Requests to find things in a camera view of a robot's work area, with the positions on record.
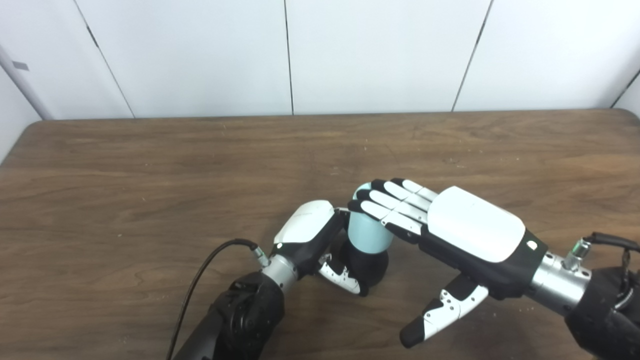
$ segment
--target wooden table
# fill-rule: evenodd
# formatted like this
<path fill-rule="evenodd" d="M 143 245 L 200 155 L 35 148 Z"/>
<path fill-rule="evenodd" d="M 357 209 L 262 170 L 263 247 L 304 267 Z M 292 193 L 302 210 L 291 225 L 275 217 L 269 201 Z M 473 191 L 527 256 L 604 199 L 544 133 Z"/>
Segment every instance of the wooden table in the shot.
<path fill-rule="evenodd" d="M 640 239 L 640 126 L 621 110 L 39 122 L 0 167 L 0 358 L 162 359 L 215 246 L 268 249 L 303 202 L 344 206 L 391 177 L 467 189 L 557 254 L 594 230 Z M 488 299 L 405 350 L 400 328 L 456 272 L 400 240 L 389 254 L 366 298 L 298 283 L 262 358 L 590 358 L 529 299 Z M 597 248 L 587 266 L 619 254 Z M 256 268 L 244 248 L 216 258 L 181 339 Z"/>

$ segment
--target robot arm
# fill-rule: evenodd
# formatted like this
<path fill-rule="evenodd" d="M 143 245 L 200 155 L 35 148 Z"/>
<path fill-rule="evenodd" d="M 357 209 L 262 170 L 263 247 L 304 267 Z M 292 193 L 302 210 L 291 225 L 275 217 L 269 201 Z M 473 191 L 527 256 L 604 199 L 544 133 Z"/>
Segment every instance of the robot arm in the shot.
<path fill-rule="evenodd" d="M 284 317 L 293 284 L 316 272 L 344 214 L 325 200 L 303 204 L 276 235 L 262 269 L 234 281 L 211 304 L 174 360 L 258 359 Z"/>
<path fill-rule="evenodd" d="M 369 215 L 461 272 L 401 331 L 405 347 L 455 322 L 487 295 L 498 300 L 527 295 L 565 317 L 579 345 L 597 356 L 637 359 L 640 354 L 640 319 L 630 315 L 640 303 L 633 292 L 637 281 L 627 281 L 622 291 L 616 287 L 620 281 L 605 280 L 612 276 L 604 276 L 604 269 L 582 268 L 586 253 L 580 246 L 567 259 L 551 254 L 519 218 L 457 187 L 438 194 L 410 180 L 375 180 L 356 197 L 351 211 Z M 618 295 L 627 299 L 624 309 L 615 308 Z M 591 325 L 578 329 L 583 322 Z M 618 325 L 623 330 L 611 330 Z"/>

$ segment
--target black arm casing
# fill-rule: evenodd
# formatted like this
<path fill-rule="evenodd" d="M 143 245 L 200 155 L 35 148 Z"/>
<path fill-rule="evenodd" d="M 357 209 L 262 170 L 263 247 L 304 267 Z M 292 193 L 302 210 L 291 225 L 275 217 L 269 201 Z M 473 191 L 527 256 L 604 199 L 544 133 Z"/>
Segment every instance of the black arm casing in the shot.
<path fill-rule="evenodd" d="M 400 238 L 407 238 L 406 230 L 400 227 L 387 224 L 387 229 Z M 429 233 L 426 225 L 422 227 L 422 236 L 413 235 L 410 239 L 418 243 L 420 250 L 488 288 L 489 295 L 497 300 L 524 295 L 548 250 L 547 244 L 529 230 L 525 231 L 514 252 L 501 263 L 491 263 L 460 250 Z M 527 244 L 530 241 L 535 243 L 534 249 Z"/>
<path fill-rule="evenodd" d="M 257 360 L 284 317 L 284 294 L 252 272 L 218 296 L 173 360 Z"/>
<path fill-rule="evenodd" d="M 640 359 L 640 324 L 613 309 L 620 292 L 622 267 L 592 271 L 582 299 L 564 319 L 581 348 L 602 360 Z M 631 309 L 638 306 L 640 296 Z"/>
<path fill-rule="evenodd" d="M 318 259 L 343 227 L 344 215 L 336 212 L 311 240 L 303 243 L 274 244 L 271 253 L 282 255 L 291 261 L 298 271 L 300 280 L 317 270 Z"/>

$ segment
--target white wall corner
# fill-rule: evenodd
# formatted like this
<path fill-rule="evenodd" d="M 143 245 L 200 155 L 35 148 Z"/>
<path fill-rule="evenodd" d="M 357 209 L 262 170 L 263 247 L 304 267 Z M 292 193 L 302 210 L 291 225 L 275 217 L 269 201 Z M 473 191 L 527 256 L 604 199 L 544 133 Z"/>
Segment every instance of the white wall corner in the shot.
<path fill-rule="evenodd" d="M 638 1 L 494 0 L 455 110 L 608 108 L 639 33 Z"/>
<path fill-rule="evenodd" d="M 626 109 L 640 118 L 640 76 L 636 79 L 616 102 L 615 108 Z"/>
<path fill-rule="evenodd" d="M 44 119 L 133 117 L 75 2 L 0 0 L 0 8 L 3 66 Z"/>
<path fill-rule="evenodd" d="M 0 67 L 0 163 L 27 126 L 39 120 L 38 113 Z"/>

